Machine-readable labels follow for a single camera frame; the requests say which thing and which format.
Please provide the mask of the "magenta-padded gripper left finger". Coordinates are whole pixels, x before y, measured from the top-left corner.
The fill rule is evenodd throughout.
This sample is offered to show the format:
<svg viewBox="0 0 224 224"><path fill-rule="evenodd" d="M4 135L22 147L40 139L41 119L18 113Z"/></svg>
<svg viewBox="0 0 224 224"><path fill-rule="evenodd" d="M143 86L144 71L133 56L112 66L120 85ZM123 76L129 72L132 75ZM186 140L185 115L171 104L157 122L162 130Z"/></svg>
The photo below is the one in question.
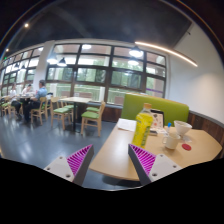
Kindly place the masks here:
<svg viewBox="0 0 224 224"><path fill-rule="evenodd" d="M81 186L93 155L94 147L90 144L68 157L59 156L44 170Z"/></svg>

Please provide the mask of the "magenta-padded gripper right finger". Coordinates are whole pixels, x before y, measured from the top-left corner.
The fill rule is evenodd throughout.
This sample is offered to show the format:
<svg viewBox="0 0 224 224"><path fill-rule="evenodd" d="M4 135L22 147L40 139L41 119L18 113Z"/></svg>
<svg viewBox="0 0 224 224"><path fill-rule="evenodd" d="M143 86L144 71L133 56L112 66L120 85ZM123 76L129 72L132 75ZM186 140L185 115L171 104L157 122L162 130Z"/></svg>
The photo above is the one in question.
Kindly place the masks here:
<svg viewBox="0 0 224 224"><path fill-rule="evenodd" d="M128 145L128 154L143 186L181 170L166 155L154 155L133 144Z"/></svg>

